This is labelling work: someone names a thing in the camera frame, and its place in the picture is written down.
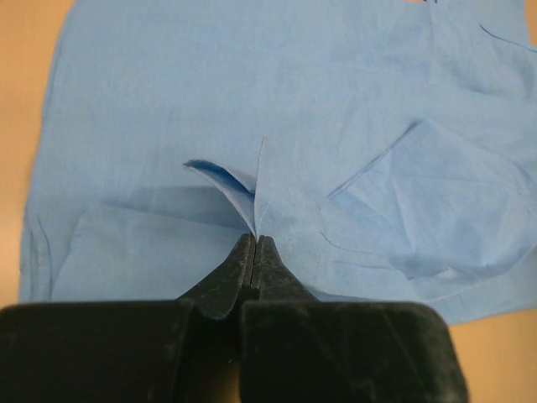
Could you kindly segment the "light blue long sleeve shirt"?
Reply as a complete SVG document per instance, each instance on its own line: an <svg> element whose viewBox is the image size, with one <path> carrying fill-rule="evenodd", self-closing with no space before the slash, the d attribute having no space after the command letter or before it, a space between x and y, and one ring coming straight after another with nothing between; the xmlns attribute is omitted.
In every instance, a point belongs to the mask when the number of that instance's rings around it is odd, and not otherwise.
<svg viewBox="0 0 537 403"><path fill-rule="evenodd" d="M243 233L323 300L450 324L536 305L521 1L79 1L19 298L171 299Z"/></svg>

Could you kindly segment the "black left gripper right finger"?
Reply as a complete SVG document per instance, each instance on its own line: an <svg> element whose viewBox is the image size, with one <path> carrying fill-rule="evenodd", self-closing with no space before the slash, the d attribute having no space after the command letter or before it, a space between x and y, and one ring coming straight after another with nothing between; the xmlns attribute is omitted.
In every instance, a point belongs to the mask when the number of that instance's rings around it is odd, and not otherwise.
<svg viewBox="0 0 537 403"><path fill-rule="evenodd" d="M322 302L252 241L241 308L244 402L466 402L449 329L412 302Z"/></svg>

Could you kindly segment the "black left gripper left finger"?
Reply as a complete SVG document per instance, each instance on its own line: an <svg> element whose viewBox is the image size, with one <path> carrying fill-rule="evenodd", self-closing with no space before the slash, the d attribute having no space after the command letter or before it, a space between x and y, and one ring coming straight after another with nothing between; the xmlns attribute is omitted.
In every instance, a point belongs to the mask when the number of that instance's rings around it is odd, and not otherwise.
<svg viewBox="0 0 537 403"><path fill-rule="evenodd" d="M169 301L35 303L1 311L4 402L237 402L237 312L254 239Z"/></svg>

